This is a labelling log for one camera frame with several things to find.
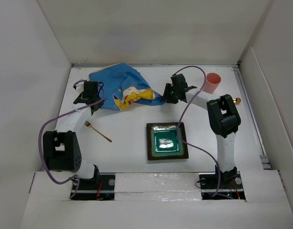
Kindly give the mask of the blue pikachu cloth napkin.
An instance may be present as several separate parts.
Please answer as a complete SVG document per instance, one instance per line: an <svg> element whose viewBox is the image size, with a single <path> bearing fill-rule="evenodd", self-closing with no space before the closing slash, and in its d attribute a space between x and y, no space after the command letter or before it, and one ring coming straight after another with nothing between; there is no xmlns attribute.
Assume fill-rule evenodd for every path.
<svg viewBox="0 0 293 229"><path fill-rule="evenodd" d="M103 109L124 111L131 104L163 105L162 96L154 91L143 76L126 63L110 65L89 74L90 81L104 83Z"/></svg>

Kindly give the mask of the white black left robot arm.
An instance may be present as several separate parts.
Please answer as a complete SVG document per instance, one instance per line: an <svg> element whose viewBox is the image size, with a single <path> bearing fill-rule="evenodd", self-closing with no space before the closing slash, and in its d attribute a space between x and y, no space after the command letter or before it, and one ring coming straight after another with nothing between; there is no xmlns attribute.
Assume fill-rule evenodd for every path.
<svg viewBox="0 0 293 229"><path fill-rule="evenodd" d="M54 183L61 185L65 181L56 180L51 172L65 171L72 174L66 182L83 181L89 189L95 189L100 185L99 169L83 160L77 132L104 105L104 83L79 80L73 88L78 92L78 97L71 110L47 121L41 127L39 154L44 170Z"/></svg>

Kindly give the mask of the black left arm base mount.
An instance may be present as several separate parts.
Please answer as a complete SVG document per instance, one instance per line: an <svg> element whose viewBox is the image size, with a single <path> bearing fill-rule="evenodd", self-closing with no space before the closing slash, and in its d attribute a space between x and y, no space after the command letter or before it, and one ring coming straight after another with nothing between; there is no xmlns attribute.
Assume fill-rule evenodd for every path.
<svg viewBox="0 0 293 229"><path fill-rule="evenodd" d="M72 185L71 200L111 201L115 199L115 173L100 173L98 167L94 167L93 178L80 179L78 188L76 184Z"/></svg>

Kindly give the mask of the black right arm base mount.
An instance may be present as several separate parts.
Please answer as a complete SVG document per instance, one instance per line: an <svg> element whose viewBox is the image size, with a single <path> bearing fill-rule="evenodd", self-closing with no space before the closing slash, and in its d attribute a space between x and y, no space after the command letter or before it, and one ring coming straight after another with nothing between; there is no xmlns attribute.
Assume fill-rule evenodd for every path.
<svg viewBox="0 0 293 229"><path fill-rule="evenodd" d="M201 190L202 200L246 199L242 178L236 167L220 172L220 179L217 167L214 173L200 173L195 186Z"/></svg>

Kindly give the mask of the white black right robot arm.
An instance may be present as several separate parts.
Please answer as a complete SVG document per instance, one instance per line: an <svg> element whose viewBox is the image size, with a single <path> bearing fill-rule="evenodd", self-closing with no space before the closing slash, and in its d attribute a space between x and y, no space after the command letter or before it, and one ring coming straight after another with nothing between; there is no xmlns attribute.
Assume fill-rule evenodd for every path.
<svg viewBox="0 0 293 229"><path fill-rule="evenodd" d="M206 76L206 82L199 90L195 86L188 86L184 75L175 74L171 77L172 83L166 84L163 99L172 104L183 101L208 111L209 124L217 139L218 164L214 182L218 187L225 188L237 175L234 141L241 118L229 94L213 94L219 84L209 83L208 79L211 79L212 75L213 73L210 73Z"/></svg>

